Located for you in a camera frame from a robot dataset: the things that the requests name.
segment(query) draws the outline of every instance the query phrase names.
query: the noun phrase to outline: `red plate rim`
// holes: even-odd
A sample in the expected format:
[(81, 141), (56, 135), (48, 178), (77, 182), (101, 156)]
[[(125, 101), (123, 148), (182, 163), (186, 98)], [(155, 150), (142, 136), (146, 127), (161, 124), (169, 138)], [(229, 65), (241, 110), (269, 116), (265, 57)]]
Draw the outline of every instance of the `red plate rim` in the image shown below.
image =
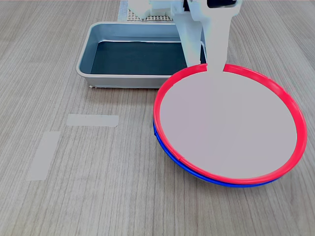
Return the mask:
[(294, 166), (300, 161), (300, 159), (303, 156), (303, 153), (306, 148), (306, 143), (307, 143), (307, 127), (306, 127), (306, 122), (304, 119), (304, 116), (302, 112), (300, 111), (297, 103), (293, 100), (293, 98), (282, 88), (280, 87), (277, 83), (275, 83), (273, 80), (269, 79), (268, 77), (249, 70), (247, 68), (237, 66), (237, 65), (231, 65), (231, 64), (226, 64), (224, 68), (224, 72), (230, 72), (234, 74), (238, 74), (241, 76), (245, 76), (249, 79), (255, 80), (259, 82), (260, 84), (266, 86), (268, 89), (270, 89), (272, 92), (274, 92), (288, 107), (289, 111), (291, 112), (295, 126), (296, 126), (296, 132), (297, 132), (297, 142), (296, 146), (294, 149), (294, 152), (291, 156), (291, 158), (279, 169), (263, 176), (255, 177), (255, 178), (227, 178), (223, 176), (218, 176), (214, 175), (212, 173), (209, 173), (194, 164), (190, 163), (187, 161), (183, 156), (181, 156), (170, 144), (168, 139), (166, 138), (166, 135), (162, 129), (161, 126), (161, 121), (160, 121), (160, 106), (162, 103), (162, 100), (167, 93), (167, 91), (178, 81), (180, 81), (183, 78), (186, 78), (192, 74), (200, 73), (200, 72), (205, 72), (207, 71), (207, 64), (200, 64), (200, 65), (195, 65), (191, 66), (188, 68), (185, 68), (174, 75), (172, 75), (159, 89), (157, 92), (157, 97), (155, 100), (154, 104), (154, 122), (156, 124), (156, 129), (157, 132), (167, 147), (167, 149), (183, 164), (188, 166), (189, 168), (193, 169), (194, 171), (212, 178), (216, 179), (222, 182), (227, 182), (227, 183), (234, 183), (234, 184), (257, 184), (257, 183), (262, 183), (262, 182), (268, 182), (272, 181), (274, 179), (280, 178), (281, 176), (285, 175), (287, 172), (289, 172), (291, 169), (294, 168)]

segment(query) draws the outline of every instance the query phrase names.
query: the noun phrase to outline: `silver tray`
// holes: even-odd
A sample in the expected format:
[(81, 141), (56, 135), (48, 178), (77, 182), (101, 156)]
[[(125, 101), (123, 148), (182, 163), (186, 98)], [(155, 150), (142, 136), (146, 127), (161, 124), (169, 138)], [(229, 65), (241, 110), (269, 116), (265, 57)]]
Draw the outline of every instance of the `silver tray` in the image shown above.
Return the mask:
[[(201, 42), (205, 63), (203, 35)], [(158, 89), (185, 67), (174, 23), (99, 22), (88, 31), (76, 70), (95, 88)]]

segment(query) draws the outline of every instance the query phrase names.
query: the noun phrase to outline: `wire rack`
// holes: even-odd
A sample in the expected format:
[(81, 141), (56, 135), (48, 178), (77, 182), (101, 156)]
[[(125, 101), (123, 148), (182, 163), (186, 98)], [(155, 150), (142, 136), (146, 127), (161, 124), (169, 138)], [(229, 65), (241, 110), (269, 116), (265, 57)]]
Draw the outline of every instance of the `wire rack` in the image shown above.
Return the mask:
[(128, 9), (128, 21), (173, 21), (172, 18), (168, 16), (148, 16), (146, 19), (141, 20), (132, 11)]

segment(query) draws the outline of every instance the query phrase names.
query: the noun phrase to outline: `table surface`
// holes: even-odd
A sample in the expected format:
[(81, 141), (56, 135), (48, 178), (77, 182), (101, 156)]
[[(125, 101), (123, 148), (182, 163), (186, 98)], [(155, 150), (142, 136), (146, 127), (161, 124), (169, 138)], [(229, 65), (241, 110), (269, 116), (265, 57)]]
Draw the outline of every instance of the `table surface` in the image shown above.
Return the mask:
[[(303, 159), (269, 185), (232, 189), (174, 164), (152, 128), (156, 90), (93, 89), (75, 66), (89, 26), (119, 1), (0, 1), (1, 236), (312, 236), (315, 232), (315, 1), (245, 1), (228, 63), (265, 74), (308, 125)], [(68, 114), (119, 115), (112, 127)], [(60, 131), (46, 180), (26, 181), (45, 131)]]

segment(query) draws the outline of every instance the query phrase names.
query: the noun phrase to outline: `tape mark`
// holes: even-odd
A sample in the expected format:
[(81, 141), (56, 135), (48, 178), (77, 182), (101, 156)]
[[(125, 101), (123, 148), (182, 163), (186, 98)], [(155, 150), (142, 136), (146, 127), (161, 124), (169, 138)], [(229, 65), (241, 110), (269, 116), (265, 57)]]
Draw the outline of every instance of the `tape mark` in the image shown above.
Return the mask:
[(40, 140), (26, 180), (45, 180), (54, 157), (60, 132), (45, 132)]
[(108, 115), (76, 115), (69, 114), (68, 126), (105, 126), (116, 127), (119, 122), (119, 116)]
[(120, 1), (117, 21), (124, 22), (128, 18), (128, 1)]

